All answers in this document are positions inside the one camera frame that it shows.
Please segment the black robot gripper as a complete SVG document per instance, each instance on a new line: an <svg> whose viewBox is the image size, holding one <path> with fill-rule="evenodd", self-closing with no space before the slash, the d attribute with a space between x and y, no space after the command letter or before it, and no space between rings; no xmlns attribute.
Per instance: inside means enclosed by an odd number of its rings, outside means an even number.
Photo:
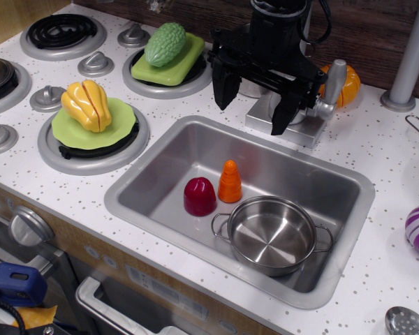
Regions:
<svg viewBox="0 0 419 335"><path fill-rule="evenodd" d="M255 9L248 24L235 29L214 28L209 51L214 99L225 110L243 79L270 91L271 135L282 135L300 109L314 107L328 76L306 58L300 43L312 45L304 32L307 9Z"/></svg>

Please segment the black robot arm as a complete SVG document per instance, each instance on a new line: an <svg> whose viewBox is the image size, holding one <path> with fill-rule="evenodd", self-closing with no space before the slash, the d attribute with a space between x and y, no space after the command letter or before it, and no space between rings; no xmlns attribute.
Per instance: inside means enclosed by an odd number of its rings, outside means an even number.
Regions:
<svg viewBox="0 0 419 335"><path fill-rule="evenodd" d="M243 79L278 94L272 135L281 135L295 115L313 107L328 75L303 55L304 26L310 1L252 1L248 31L212 29L214 99L224 110L236 97Z"/></svg>

